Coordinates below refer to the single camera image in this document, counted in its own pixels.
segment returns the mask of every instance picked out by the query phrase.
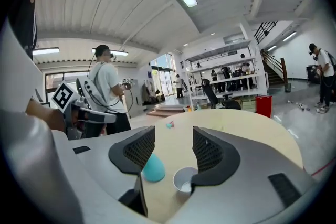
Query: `black cable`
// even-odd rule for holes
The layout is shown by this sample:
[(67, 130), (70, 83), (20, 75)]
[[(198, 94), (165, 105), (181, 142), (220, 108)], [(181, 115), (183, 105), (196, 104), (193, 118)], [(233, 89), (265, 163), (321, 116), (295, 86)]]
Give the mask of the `black cable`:
[(90, 67), (91, 67), (92, 61), (94, 59), (94, 56), (95, 56), (95, 54), (93, 54), (93, 56), (92, 56), (92, 59), (91, 59), (90, 65), (89, 65), (89, 69), (88, 69), (88, 74), (86, 75), (87, 78), (89, 77)]
[[(117, 113), (117, 114), (123, 114), (123, 113), (120, 113), (120, 112), (118, 112), (118, 111), (116, 111), (116, 110), (113, 110), (113, 109), (109, 109), (108, 107), (111, 107), (111, 106), (114, 106), (114, 105), (116, 105), (119, 101), (120, 101), (120, 99), (115, 103), (115, 104), (113, 104), (113, 105), (103, 105), (102, 103), (100, 103), (100, 101), (92, 94), (92, 93), (90, 93), (86, 88), (85, 88), (85, 90), (86, 90), (86, 92), (90, 95), (90, 97), (92, 98), (92, 100), (93, 100), (93, 102), (96, 104), (96, 105), (99, 105), (99, 106), (102, 106), (103, 108), (106, 108), (107, 110), (109, 110), (109, 111), (113, 111), (113, 112), (115, 112), (115, 113)], [(131, 97), (132, 97), (132, 104), (131, 104), (131, 106), (130, 106), (130, 108), (127, 110), (127, 112), (126, 113), (128, 113), (130, 110), (131, 110), (131, 108), (132, 108), (132, 106), (133, 106), (133, 93), (132, 93), (132, 91), (131, 90), (129, 90), (130, 92), (131, 92)]]

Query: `white cup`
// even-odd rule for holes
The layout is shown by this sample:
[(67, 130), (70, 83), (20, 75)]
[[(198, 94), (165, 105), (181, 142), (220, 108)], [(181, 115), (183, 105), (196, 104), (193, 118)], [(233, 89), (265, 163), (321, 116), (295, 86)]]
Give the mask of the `white cup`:
[(184, 167), (178, 170), (173, 178), (174, 187), (182, 193), (190, 193), (190, 181), (193, 175), (196, 174), (198, 174), (198, 171), (194, 167)]

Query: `table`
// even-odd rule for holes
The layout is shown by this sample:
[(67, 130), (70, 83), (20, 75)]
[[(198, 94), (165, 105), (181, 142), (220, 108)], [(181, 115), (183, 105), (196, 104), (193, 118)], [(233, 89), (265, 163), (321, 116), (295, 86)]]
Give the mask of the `table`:
[[(175, 127), (168, 129), (167, 123)], [(165, 167), (166, 175), (158, 183), (143, 180), (148, 208), (148, 218), (165, 223), (186, 202), (187, 197), (177, 192), (173, 185), (176, 171), (183, 167), (197, 168), (192, 150), (193, 126), (215, 129), (267, 144), (303, 168), (300, 149), (287, 130), (270, 118), (256, 113), (208, 109), (176, 114), (156, 122), (154, 153)]]

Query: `black cap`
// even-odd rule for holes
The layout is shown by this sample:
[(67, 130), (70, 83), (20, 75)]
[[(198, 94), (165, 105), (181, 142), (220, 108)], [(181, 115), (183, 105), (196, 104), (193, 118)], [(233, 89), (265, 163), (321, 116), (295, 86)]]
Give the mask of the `black cap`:
[(310, 52), (314, 53), (314, 49), (316, 48), (316, 45), (314, 43), (309, 44), (309, 50)]
[(110, 48), (106, 45), (99, 45), (97, 48), (96, 48), (96, 52), (94, 53), (96, 55), (96, 57), (99, 57), (103, 54), (104, 51), (110, 51)]

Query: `black chair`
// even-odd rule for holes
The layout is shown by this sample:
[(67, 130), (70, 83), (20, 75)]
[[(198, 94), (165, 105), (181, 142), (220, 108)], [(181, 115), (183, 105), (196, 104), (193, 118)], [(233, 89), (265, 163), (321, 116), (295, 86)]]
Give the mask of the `black chair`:
[[(202, 88), (203, 91), (205, 92), (206, 96), (208, 96), (210, 103), (211, 103), (211, 108), (214, 109), (216, 108), (216, 104), (218, 104), (218, 98), (214, 94), (211, 86), (210, 86), (210, 81), (208, 79), (202, 79)], [(224, 100), (222, 101), (222, 106), (225, 109), (237, 109), (241, 110), (241, 107), (239, 103), (233, 99), (229, 99), (229, 96), (232, 95), (232, 93), (225, 93), (223, 94)]]

